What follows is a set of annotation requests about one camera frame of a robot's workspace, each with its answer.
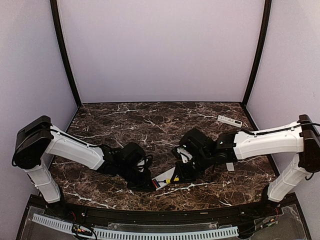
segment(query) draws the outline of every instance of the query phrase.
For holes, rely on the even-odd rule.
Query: yellow object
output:
[[[179,178],[176,177],[173,181],[174,181],[174,182],[178,182],[178,181],[179,181]],[[170,178],[168,178],[167,180],[165,180],[165,183],[166,183],[166,184],[170,184],[170,182],[171,182],[171,179],[170,179]]]

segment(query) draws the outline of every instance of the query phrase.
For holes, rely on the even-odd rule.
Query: marble table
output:
[[[140,144],[153,155],[153,177],[169,170],[176,159],[171,149],[188,130],[198,128],[216,140],[239,128],[217,121],[218,115],[252,126],[239,103],[151,102],[88,103],[72,121],[68,133],[91,144],[113,148],[129,142]],[[276,176],[266,156],[209,168],[194,183],[169,185],[156,192],[134,192],[120,177],[97,173],[76,162],[55,157],[50,172],[69,203],[134,211],[187,211],[257,202],[262,189]]]

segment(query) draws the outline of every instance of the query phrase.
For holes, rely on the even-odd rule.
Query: white remote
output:
[[[232,119],[230,117],[219,115],[218,116],[218,121],[222,122],[222,123],[225,123],[225,124],[229,124],[229,125],[238,127],[238,128],[242,127],[242,121],[234,120],[234,119]]]

